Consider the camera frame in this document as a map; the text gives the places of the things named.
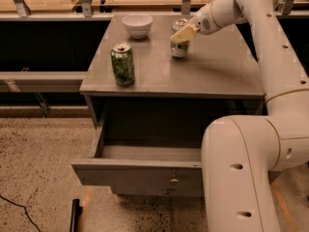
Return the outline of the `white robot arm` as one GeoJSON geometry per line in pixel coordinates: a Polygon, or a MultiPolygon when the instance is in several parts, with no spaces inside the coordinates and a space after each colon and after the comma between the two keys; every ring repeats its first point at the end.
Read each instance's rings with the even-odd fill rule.
{"type": "Polygon", "coordinates": [[[250,25],[267,115],[226,116],[207,127],[201,162],[208,231],[280,232],[268,174],[309,160],[309,85],[274,0],[215,0],[171,40],[242,22],[250,25]]]}

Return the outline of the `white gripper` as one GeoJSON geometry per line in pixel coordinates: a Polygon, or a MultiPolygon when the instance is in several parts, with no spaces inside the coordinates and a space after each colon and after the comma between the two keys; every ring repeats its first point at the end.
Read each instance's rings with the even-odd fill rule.
{"type": "Polygon", "coordinates": [[[235,24],[239,18],[239,6],[234,0],[215,0],[201,8],[191,19],[192,24],[172,29],[170,38],[173,44],[188,42],[202,35],[215,33],[226,26],[235,24]]]}

